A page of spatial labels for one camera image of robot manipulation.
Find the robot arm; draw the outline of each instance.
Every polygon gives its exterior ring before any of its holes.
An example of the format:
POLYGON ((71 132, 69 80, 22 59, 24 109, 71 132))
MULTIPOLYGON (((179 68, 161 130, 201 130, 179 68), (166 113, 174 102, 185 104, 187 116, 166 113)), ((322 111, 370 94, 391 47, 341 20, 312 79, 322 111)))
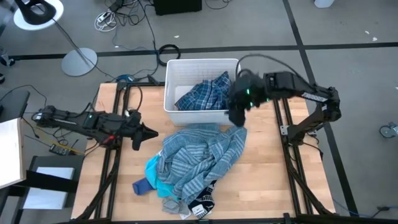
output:
POLYGON ((333 88, 311 85, 301 76, 291 72, 266 73, 263 78, 248 69, 241 70, 241 76, 229 89, 229 120, 237 126, 243 126, 244 110, 273 99, 299 96, 319 103, 315 111, 298 125, 284 129, 283 135, 289 143, 303 144, 305 133, 318 129, 325 121, 336 121, 341 118, 340 98, 333 88))
POLYGON ((40 127, 67 129, 91 137, 100 145, 108 147, 116 147, 115 140, 119 136, 128 137, 133 140, 132 148, 139 150, 142 141, 157 137, 158 133, 144 123, 140 124, 140 112, 132 110, 129 113, 124 119, 118 114, 104 111, 71 113, 58 110, 54 106, 46 106, 34 114, 32 120, 40 127))

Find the laundry basket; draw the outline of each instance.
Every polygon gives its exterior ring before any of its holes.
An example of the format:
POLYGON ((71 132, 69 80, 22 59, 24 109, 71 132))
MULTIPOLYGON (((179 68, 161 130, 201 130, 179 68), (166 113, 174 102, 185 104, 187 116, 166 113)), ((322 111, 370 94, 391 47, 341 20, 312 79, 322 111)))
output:
POLYGON ((167 63, 164 89, 164 110, 176 126, 195 123, 232 125, 226 110, 179 111, 174 105, 184 94, 203 80, 214 80, 225 71, 235 81, 238 59, 183 59, 167 63))

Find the wooden table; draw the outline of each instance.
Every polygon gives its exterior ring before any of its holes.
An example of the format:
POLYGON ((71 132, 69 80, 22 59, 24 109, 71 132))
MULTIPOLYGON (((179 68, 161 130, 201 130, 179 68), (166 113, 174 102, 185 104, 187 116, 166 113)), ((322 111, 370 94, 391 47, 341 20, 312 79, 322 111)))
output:
MULTIPOLYGON (((142 121, 146 126, 158 131, 159 137, 144 141, 139 151, 133 151, 131 140, 124 138, 112 220, 179 220, 178 215, 162 212, 162 199, 157 197, 156 191, 137 196, 132 189, 132 183, 144 177, 145 163, 162 149, 162 140, 180 129, 172 124, 163 109, 164 88, 142 87, 142 90, 142 121)), ((112 112, 115 93, 116 84, 101 84, 95 108, 112 112)), ((139 98, 138 89, 132 88, 129 107, 136 108, 139 98)), ((308 116, 303 99, 292 98, 289 105, 294 123, 299 123, 308 116)), ((248 136, 243 155, 232 169, 217 181, 213 192, 216 204, 213 213, 207 218, 277 218, 282 217, 285 212, 294 217, 274 106, 272 103, 264 103, 259 109, 248 112, 246 117, 245 127, 248 129, 248 136)), ((306 137, 304 141, 316 145, 315 140, 310 137, 306 137)), ((94 142, 89 142, 87 147, 93 144, 94 142)), ((84 211, 97 192, 104 152, 103 148, 97 149, 84 160, 72 218, 84 211)), ((300 153, 308 186, 324 206, 334 212, 319 152, 304 145, 300 146, 300 153)), ((298 194, 302 211, 305 211, 300 187, 298 194)), ((106 214, 108 196, 109 189, 103 200, 103 216, 106 214)))

